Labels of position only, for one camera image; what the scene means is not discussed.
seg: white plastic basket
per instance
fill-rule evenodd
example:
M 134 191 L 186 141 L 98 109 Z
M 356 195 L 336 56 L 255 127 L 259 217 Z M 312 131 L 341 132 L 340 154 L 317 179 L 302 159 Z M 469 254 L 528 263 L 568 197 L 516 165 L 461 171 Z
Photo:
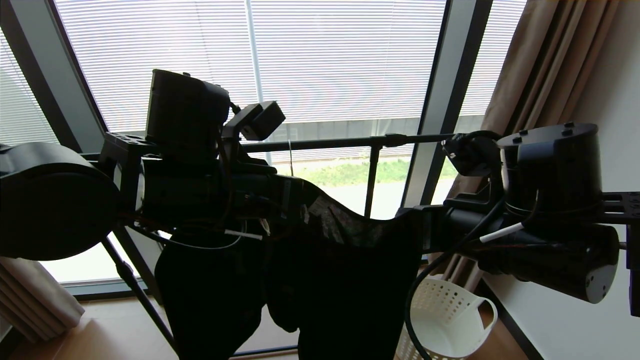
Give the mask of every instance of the white plastic basket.
M 484 327 L 478 307 L 486 301 L 493 309 L 491 324 Z M 413 329 L 434 360 L 464 360 L 486 340 L 498 320 L 495 304 L 448 281 L 424 279 L 412 300 Z M 400 360 L 422 359 L 406 327 L 396 349 Z

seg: grass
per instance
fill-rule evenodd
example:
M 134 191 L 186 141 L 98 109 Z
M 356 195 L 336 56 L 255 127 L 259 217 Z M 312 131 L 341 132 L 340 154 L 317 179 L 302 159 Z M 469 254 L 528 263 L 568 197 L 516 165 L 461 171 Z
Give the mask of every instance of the grass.
M 289 167 L 279 167 L 278 173 L 289 174 Z M 369 176 L 369 162 L 345 162 L 322 168 L 303 167 L 294 169 L 295 176 L 301 177 L 319 186 L 349 186 L 366 184 Z M 376 183 L 400 183 L 406 181 L 409 161 L 405 159 L 380 161 L 376 172 Z M 451 179 L 457 175 L 456 169 L 446 160 L 441 179 Z

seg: black baseboard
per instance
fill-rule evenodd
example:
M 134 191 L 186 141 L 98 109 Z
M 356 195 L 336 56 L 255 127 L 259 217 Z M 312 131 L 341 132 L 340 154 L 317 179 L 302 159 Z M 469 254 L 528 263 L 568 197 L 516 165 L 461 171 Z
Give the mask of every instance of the black baseboard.
M 8 359 L 24 339 L 26 339 L 24 335 L 12 327 L 2 340 L 0 340 L 0 360 Z
M 533 346 L 529 338 L 524 334 L 524 332 L 522 332 L 521 328 L 511 317 L 507 309 L 505 309 L 504 305 L 502 305 L 500 299 L 498 299 L 498 296 L 493 293 L 491 288 L 489 288 L 484 280 L 480 280 L 480 283 L 478 283 L 476 293 L 480 296 L 488 298 L 495 304 L 495 307 L 498 309 L 498 317 L 500 318 L 500 320 L 502 320 L 504 326 L 511 333 L 511 335 L 518 343 L 524 354 L 529 358 L 529 360 L 544 360 L 544 357 L 540 355 L 538 349 Z

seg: beige curtain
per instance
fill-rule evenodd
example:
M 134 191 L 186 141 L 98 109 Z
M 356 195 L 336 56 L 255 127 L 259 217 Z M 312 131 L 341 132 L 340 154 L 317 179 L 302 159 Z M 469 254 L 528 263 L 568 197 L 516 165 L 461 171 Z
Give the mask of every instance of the beige curtain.
M 0 257 L 0 316 L 31 341 L 75 327 L 78 301 L 37 261 Z
M 567 122 L 615 14 L 614 1 L 529 0 L 516 27 L 482 129 L 512 134 Z M 476 192 L 481 179 L 458 176 L 449 197 Z M 444 277 L 473 290 L 482 271 L 460 256 Z

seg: black pants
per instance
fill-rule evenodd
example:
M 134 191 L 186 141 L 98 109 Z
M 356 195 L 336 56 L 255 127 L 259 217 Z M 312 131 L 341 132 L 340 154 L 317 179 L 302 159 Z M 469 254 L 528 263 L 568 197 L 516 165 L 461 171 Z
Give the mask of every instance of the black pants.
M 339 243 L 321 226 L 311 221 L 280 240 L 219 251 L 167 246 L 156 280 L 180 358 L 228 359 L 267 304 L 278 326 L 300 329 L 302 360 L 393 359 L 419 230 L 400 218 L 376 225 L 374 242 Z

